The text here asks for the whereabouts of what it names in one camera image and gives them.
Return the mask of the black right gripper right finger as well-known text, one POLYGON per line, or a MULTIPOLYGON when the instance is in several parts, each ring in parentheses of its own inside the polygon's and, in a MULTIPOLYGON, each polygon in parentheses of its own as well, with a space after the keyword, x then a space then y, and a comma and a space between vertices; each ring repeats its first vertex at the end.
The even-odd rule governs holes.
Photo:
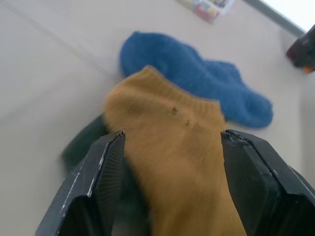
POLYGON ((315 236, 315 189, 264 139, 221 133, 228 188, 247 236, 315 236))

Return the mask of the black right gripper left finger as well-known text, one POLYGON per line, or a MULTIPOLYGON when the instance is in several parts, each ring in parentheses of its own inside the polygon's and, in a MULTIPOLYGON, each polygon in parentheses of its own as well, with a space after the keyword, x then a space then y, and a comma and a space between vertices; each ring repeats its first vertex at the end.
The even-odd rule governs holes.
POLYGON ((111 236, 120 197, 125 133, 95 141, 66 176, 34 236, 111 236))

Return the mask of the dark green sock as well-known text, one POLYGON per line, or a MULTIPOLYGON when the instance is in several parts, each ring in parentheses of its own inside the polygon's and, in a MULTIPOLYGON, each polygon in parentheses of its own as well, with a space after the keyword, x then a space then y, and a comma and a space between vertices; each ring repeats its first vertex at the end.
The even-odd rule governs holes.
MULTIPOLYGON (((94 141, 107 134, 102 116, 98 116, 83 128, 61 154, 66 171, 70 172, 86 156, 94 141)), ((152 236, 146 201, 126 160, 123 173, 113 236, 152 236)))

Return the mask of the mustard yellow knit sock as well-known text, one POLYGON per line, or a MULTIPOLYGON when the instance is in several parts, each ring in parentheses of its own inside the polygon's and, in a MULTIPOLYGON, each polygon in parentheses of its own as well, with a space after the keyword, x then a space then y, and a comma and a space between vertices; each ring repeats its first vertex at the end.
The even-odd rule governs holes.
POLYGON ((218 102, 188 94, 146 66, 108 94, 104 119, 109 131, 126 134, 152 236, 247 236, 227 185, 218 102))

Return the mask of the blue fuzzy sock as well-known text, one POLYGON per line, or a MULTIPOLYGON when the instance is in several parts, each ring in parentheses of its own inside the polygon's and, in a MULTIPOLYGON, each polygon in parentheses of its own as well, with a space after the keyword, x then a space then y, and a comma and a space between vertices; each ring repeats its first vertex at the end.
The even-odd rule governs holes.
POLYGON ((219 101, 229 121, 250 128, 272 122, 271 102, 243 82, 235 65, 204 59, 192 46, 166 34, 135 31, 122 45, 120 65, 125 76, 154 67, 181 89, 219 101))

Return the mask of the black gripper with orange spot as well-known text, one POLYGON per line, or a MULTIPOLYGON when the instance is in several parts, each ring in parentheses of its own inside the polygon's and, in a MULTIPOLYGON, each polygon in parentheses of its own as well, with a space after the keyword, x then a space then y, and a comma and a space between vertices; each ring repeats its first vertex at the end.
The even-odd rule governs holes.
POLYGON ((315 25, 289 47, 286 56, 306 74, 315 72, 315 25))

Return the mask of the clear box with colourful contents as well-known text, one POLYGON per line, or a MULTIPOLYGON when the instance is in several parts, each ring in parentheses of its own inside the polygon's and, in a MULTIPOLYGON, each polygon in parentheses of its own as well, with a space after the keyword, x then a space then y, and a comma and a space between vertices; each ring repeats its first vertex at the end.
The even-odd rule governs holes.
POLYGON ((225 14, 234 0, 175 0, 205 22, 212 24, 225 14))

